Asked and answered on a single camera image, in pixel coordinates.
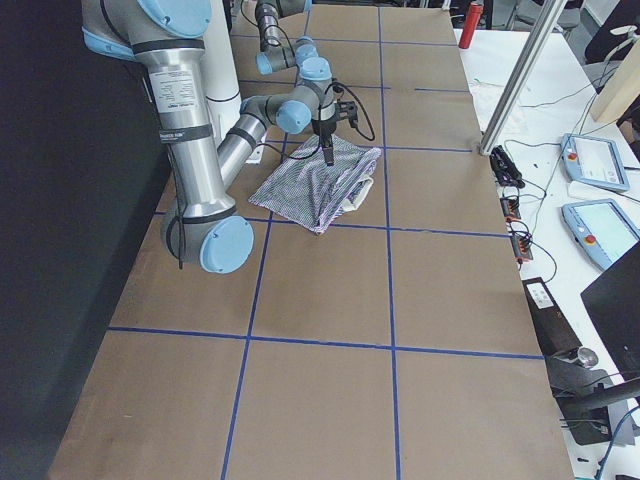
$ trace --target red bottle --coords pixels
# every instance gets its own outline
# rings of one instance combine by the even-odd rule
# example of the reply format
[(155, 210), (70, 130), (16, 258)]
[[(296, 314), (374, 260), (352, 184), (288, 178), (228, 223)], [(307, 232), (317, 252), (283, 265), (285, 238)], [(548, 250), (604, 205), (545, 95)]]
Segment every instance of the red bottle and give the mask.
[(471, 2), (469, 5), (469, 11), (467, 12), (467, 18), (464, 21), (464, 28), (462, 29), (462, 35), (460, 36), (460, 43), (458, 47), (469, 48), (471, 45), (471, 39), (473, 38), (473, 32), (476, 31), (480, 16), (482, 15), (482, 4), (477, 2)]

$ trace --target white table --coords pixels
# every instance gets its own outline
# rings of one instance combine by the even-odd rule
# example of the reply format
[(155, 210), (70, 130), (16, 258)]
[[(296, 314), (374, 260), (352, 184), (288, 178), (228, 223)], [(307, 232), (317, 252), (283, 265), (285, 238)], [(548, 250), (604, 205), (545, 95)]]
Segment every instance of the white table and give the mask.
[[(527, 35), (526, 32), (477, 31), (471, 47), (468, 50), (460, 50), (469, 82), (479, 80), (488, 84), (505, 85)], [(521, 93), (519, 103), (520, 105), (537, 105), (543, 102), (553, 102), (588, 84), (589, 81), (583, 73), (582, 67), (572, 54), (565, 39), (560, 34), (553, 34)], [(594, 93), (594, 89), (588, 87), (577, 95), (555, 105), (523, 109), (526, 130), (517, 134), (503, 133), (500, 143), (503, 144), (507, 139), (529, 144), (559, 143), (564, 133), (574, 131), (574, 126)], [(584, 125), (583, 132), (586, 133), (602, 124), (595, 123), (589, 116)], [(615, 124), (594, 132), (593, 136), (615, 140), (625, 165), (638, 166), (638, 161)], [(512, 142), (507, 146), (525, 180), (542, 187), (547, 185), (560, 153), (559, 146), (531, 148)], [(627, 174), (632, 188), (626, 194), (640, 198), (640, 172), (627, 171)], [(569, 179), (562, 165), (558, 165), (548, 187), (548, 197), (538, 215), (534, 241), (545, 247), (558, 264), (555, 278), (548, 283), (551, 293), (582, 344), (592, 348), (598, 354), (600, 362), (597, 368), (603, 368), (607, 372), (613, 373), (618, 370), (604, 348), (580, 299), (580, 292), (601, 272), (580, 250), (562, 220), (560, 207), (566, 203), (582, 200), (568, 195), (568, 182)], [(515, 193), (515, 189), (510, 189), (507, 193)], [(522, 193), (540, 196), (542, 192), (534, 186), (528, 185), (522, 190)], [(597, 198), (614, 198), (636, 225), (640, 225), (640, 204), (604, 191)], [(524, 222), (530, 227), (533, 227), (538, 206), (539, 202), (532, 198), (521, 199), (520, 211)], [(536, 247), (533, 247), (533, 254), (534, 261), (525, 263), (522, 267), (522, 279), (538, 276), (543, 279), (549, 278), (553, 272), (551, 260)], [(622, 381), (620, 376), (615, 376), (612, 380), (616, 384)], [(629, 405), (631, 408), (636, 405), (636, 402), (632, 400)], [(640, 423), (640, 415), (636, 413), (634, 418), (636, 423)], [(568, 431), (565, 432), (565, 440), (576, 477), (593, 478), (597, 469), (597, 461), (604, 455), (607, 444), (580, 446), (573, 441)], [(589, 462), (578, 462), (578, 457), (588, 459)], [(636, 444), (634, 447), (614, 448), (607, 462), (603, 479), (613, 480), (615, 474), (640, 477), (640, 444)]]

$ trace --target label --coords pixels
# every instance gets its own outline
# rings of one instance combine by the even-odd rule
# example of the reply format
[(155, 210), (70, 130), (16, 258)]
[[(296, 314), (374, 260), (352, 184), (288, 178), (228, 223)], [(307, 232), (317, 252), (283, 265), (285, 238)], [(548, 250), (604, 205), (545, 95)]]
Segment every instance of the label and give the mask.
[(541, 283), (529, 283), (527, 289), (538, 308), (553, 307), (553, 302)]
[(198, 98), (190, 70), (151, 73), (151, 87), (160, 113), (198, 108)]

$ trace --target white cylindrical pole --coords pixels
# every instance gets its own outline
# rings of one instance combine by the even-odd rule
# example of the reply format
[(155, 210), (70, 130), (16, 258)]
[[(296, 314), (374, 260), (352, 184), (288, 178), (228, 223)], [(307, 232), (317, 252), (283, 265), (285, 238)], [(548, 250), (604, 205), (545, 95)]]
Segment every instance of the white cylindrical pole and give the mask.
[(240, 118), (240, 89), (222, 0), (211, 0), (211, 24), (204, 34), (201, 62), (204, 92), (216, 146)]

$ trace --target table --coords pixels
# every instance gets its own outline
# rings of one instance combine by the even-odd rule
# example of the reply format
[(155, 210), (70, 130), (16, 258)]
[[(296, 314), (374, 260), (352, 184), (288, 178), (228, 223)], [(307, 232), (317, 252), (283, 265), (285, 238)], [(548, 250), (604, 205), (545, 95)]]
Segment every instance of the table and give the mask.
[[(471, 47), (461, 52), (468, 81), (477, 79), (490, 84), (505, 85), (527, 35), (526, 32), (477, 31)], [(553, 102), (588, 84), (588, 79), (562, 35), (552, 34), (521, 94), (520, 105)], [(523, 109), (527, 131), (519, 134), (503, 133), (500, 143), (508, 139), (529, 144), (559, 142), (562, 134), (573, 130), (593, 94), (593, 88), (588, 87), (556, 105)], [(594, 123), (591, 117), (588, 117), (584, 124), (584, 132), (590, 132), (600, 126), (601, 124)], [(638, 166), (637, 159), (615, 124), (602, 128), (593, 135), (615, 140), (624, 164)], [(580, 292), (597, 278), (600, 271), (577, 246), (562, 220), (560, 207), (580, 199), (568, 195), (568, 178), (562, 166), (560, 165), (554, 172), (560, 148), (558, 146), (531, 148), (513, 142), (507, 142), (507, 146), (526, 180), (545, 186), (553, 172), (553, 178), (548, 187), (548, 197), (540, 209), (534, 235), (535, 241), (549, 250), (558, 263), (557, 274), (549, 282), (548, 287), (582, 343), (598, 354), (600, 358), (598, 368), (603, 368), (609, 373), (617, 372), (580, 299)], [(627, 171), (627, 174), (632, 188), (626, 194), (640, 198), (640, 174), (637, 171)], [(540, 191), (534, 186), (527, 186), (523, 193), (540, 195)], [(637, 203), (607, 193), (596, 198), (614, 198), (636, 225), (640, 225), (640, 205)], [(535, 223), (535, 213), (539, 203), (537, 201), (529, 203), (530, 200), (532, 199), (523, 198), (524, 205), (521, 205), (520, 210), (523, 220), (532, 226)], [(549, 278), (553, 271), (551, 260), (535, 247), (533, 253), (535, 260), (523, 265), (521, 277), (523, 279), (537, 276), (543, 279)], [(613, 377), (613, 382), (620, 383), (621, 378)], [(629, 404), (635, 405), (635, 401), (631, 400)], [(640, 415), (636, 414), (634, 418), (638, 422)], [(606, 445), (582, 447), (573, 442), (568, 432), (565, 433), (576, 476), (592, 477), (595, 473), (595, 462), (602, 458)], [(587, 458), (590, 462), (578, 462), (578, 457)], [(604, 478), (613, 479), (616, 472), (640, 476), (639, 459), (640, 445), (616, 448), (608, 461)]]
[[(265, 150), (229, 191), (254, 252), (216, 276), (164, 251), (168, 188), (50, 478), (570, 478), (449, 14), (314, 5), (282, 27), (370, 112), (366, 202), (322, 236), (249, 204)], [(239, 19), (243, 97), (291, 90), (258, 44)]]

